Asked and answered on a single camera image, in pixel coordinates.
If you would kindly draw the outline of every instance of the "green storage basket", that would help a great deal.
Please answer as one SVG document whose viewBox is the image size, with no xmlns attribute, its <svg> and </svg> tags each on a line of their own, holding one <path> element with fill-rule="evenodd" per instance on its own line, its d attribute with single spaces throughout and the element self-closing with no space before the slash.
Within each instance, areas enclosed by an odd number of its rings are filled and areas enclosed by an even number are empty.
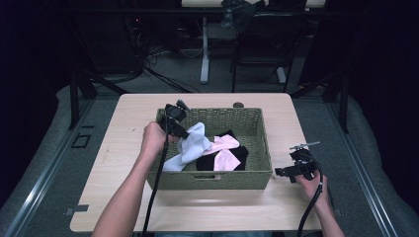
<svg viewBox="0 0 419 237">
<path fill-rule="evenodd" d="M 271 157 L 261 109 L 192 109 L 180 122 L 185 129 L 202 122 L 206 137 L 213 137 L 232 130 L 240 145 L 249 155 L 244 171 L 197 171 L 196 162 L 189 163 L 180 172 L 163 172 L 159 190 L 264 190 L 272 176 Z M 164 109 L 157 111 L 156 120 L 164 116 Z M 179 154 L 176 144 L 171 144 L 166 160 Z M 154 187 L 160 157 L 157 157 L 147 181 Z"/>
</svg>

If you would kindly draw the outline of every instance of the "white cloth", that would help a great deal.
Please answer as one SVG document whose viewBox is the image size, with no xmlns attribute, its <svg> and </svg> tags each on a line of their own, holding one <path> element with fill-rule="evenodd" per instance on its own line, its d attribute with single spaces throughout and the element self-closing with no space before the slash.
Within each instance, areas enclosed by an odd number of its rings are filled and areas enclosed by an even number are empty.
<svg viewBox="0 0 419 237">
<path fill-rule="evenodd" d="M 205 137 L 205 126 L 198 122 L 188 129 L 187 139 L 181 138 L 178 143 L 179 154 L 167 160 L 163 165 L 163 171 L 182 171 L 188 163 L 191 163 L 204 155 L 211 148 L 210 141 Z"/>
</svg>

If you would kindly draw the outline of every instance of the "gray floor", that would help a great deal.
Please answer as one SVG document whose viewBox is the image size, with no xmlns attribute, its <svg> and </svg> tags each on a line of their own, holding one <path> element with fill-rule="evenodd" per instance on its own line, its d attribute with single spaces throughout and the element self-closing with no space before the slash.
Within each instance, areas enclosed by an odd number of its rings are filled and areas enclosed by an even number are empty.
<svg viewBox="0 0 419 237">
<path fill-rule="evenodd" d="M 200 83 L 201 55 L 186 57 L 162 53 L 151 58 L 150 62 L 156 63 L 149 66 L 162 75 L 196 87 L 202 93 L 228 93 L 231 50 L 222 45 L 218 42 L 211 48 L 209 82 L 206 85 Z M 295 60 L 290 92 L 298 89 L 296 78 L 308 47 L 309 43 L 303 45 Z M 248 71 L 243 71 L 240 80 L 252 82 L 254 78 L 248 75 Z M 118 85 L 132 93 L 175 92 L 145 73 Z M 71 215 L 63 213 L 68 207 L 75 206 L 80 198 L 118 101 L 116 93 L 104 86 L 96 86 L 99 92 L 97 100 L 84 101 L 81 98 L 82 120 L 72 131 L 67 130 L 70 124 L 69 89 L 57 93 L 60 104 L 52 125 L 21 183 L 0 210 L 0 236 L 88 236 L 73 233 L 68 227 Z M 245 83 L 238 85 L 238 90 L 279 92 L 281 86 Z M 343 134 L 336 124 L 336 106 L 323 104 L 319 98 L 321 92 L 322 88 L 318 88 L 293 102 L 306 140 L 321 142 L 310 150 L 329 178 L 336 208 L 343 211 L 343 215 L 337 218 L 346 235 L 418 236 L 418 216 L 395 193 L 381 170 L 376 141 L 361 109 L 350 100 L 350 133 Z M 85 148 L 71 148 L 78 134 L 90 136 Z M 44 193 L 31 196 L 31 192 L 37 193 L 35 191 Z M 294 232 L 287 232 L 287 236 L 294 235 Z"/>
</svg>

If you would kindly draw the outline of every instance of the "wooden tabletop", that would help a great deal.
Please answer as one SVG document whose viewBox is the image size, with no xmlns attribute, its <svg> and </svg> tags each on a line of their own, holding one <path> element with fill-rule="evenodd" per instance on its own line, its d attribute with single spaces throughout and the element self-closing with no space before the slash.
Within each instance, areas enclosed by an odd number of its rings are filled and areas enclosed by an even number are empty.
<svg viewBox="0 0 419 237">
<path fill-rule="evenodd" d="M 157 110 L 182 99 L 193 108 L 261 108 L 273 168 L 293 165 L 290 147 L 305 143 L 288 94 L 126 94 L 121 96 L 80 198 L 87 211 L 75 212 L 70 228 L 91 232 L 106 204 L 130 171 L 145 126 Z M 142 230 L 151 187 L 145 184 L 134 231 Z M 158 191 L 149 231 L 296 230 L 308 201 L 298 184 L 273 173 L 265 190 Z M 304 229 L 320 229 L 314 213 Z"/>
<path fill-rule="evenodd" d="M 253 4 L 259 0 L 247 0 L 247 2 Z M 182 0 L 183 7 L 221 7 L 222 0 Z M 307 0 L 305 7 L 307 8 L 322 8 L 326 0 Z M 265 4 L 268 6 L 269 0 L 265 0 Z"/>
</svg>

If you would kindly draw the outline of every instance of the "black chair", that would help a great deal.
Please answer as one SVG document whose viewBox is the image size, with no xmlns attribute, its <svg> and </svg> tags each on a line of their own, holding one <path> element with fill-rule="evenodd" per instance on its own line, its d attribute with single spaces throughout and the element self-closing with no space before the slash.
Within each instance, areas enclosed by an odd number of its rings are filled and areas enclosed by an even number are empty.
<svg viewBox="0 0 419 237">
<path fill-rule="evenodd" d="M 230 67 L 233 73 L 231 92 L 235 91 L 237 65 L 271 67 L 274 68 L 272 73 L 276 73 L 280 67 L 286 67 L 288 70 L 283 89 L 286 92 L 295 50 L 306 28 L 306 20 L 298 16 L 256 14 L 246 30 L 237 34 Z"/>
</svg>

